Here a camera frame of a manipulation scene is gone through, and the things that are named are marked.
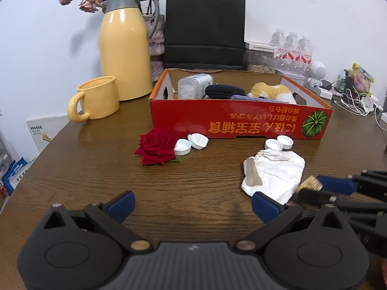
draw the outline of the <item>stuffed animal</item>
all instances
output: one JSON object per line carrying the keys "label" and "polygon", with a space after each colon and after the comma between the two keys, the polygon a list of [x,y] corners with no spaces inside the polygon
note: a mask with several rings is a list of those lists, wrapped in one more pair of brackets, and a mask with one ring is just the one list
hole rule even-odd
{"label": "stuffed animal", "polygon": [[269,86],[265,83],[256,83],[251,89],[251,95],[256,98],[264,97],[292,103],[293,105],[297,104],[291,91],[285,85]]}

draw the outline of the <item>white cable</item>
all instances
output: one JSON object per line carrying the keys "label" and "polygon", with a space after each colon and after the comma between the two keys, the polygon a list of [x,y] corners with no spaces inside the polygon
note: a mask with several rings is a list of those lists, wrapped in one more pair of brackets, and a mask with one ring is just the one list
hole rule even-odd
{"label": "white cable", "polygon": [[[373,102],[371,101],[371,98],[365,94],[365,93],[359,93],[355,87],[353,87],[353,89],[355,90],[355,92],[357,93],[357,98],[353,98],[352,96],[352,92],[349,88],[346,89],[346,93],[343,93],[341,95],[341,100],[340,100],[340,103],[341,105],[335,101],[335,104],[338,105],[339,107],[343,108],[344,110],[352,113],[352,114],[355,114],[357,116],[366,116],[368,115],[368,113],[370,113],[371,110],[369,110],[368,112],[366,112],[365,110],[363,110],[362,108],[359,107],[360,103],[361,103],[361,99],[360,97],[363,95],[365,97],[368,97],[368,99],[370,100],[371,102],[371,105],[373,105]],[[347,97],[348,99],[348,103],[346,103],[345,101],[343,101],[343,97]]]}
{"label": "white cable", "polygon": [[337,80],[335,80],[335,81],[332,83],[332,85],[333,85],[333,84],[336,84],[339,80],[342,80],[342,79],[345,78],[345,77],[346,77],[345,75],[339,77]]}
{"label": "white cable", "polygon": [[378,125],[378,127],[380,127],[382,130],[387,131],[386,129],[384,129],[384,128],[382,128],[382,127],[380,126],[380,124],[379,124],[379,122],[378,122],[378,119],[376,118],[376,108],[375,108],[375,113],[374,113],[374,115],[375,115],[375,121],[376,121],[376,124]]}

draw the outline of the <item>yellow thermos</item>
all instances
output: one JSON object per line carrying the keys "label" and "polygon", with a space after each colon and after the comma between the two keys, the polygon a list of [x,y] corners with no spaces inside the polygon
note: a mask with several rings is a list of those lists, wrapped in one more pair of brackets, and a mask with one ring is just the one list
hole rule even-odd
{"label": "yellow thermos", "polygon": [[148,32],[138,3],[145,0],[107,0],[99,33],[102,74],[114,76],[119,100],[142,97],[152,91],[148,38],[152,37],[158,17],[155,4],[153,25]]}

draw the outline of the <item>pumpkin illustration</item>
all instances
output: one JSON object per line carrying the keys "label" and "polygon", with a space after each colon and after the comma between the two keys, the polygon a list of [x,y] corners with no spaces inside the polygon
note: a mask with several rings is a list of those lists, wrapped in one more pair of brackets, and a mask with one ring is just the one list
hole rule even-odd
{"label": "pumpkin illustration", "polygon": [[302,125],[302,134],[308,138],[316,136],[324,128],[327,119],[327,114],[322,110],[311,113]]}

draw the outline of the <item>white box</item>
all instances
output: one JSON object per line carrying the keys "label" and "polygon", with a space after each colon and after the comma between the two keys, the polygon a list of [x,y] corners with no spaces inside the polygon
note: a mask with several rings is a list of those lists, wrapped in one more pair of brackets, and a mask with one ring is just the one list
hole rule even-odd
{"label": "white box", "polygon": [[380,116],[380,119],[383,122],[387,123],[387,112],[383,112],[382,115]]}
{"label": "white box", "polygon": [[28,129],[40,153],[67,123],[67,115],[27,120]]}
{"label": "white box", "polygon": [[278,48],[272,45],[265,45],[260,42],[246,40],[245,48],[248,50],[261,52],[263,56],[268,56],[271,58],[279,58]]}

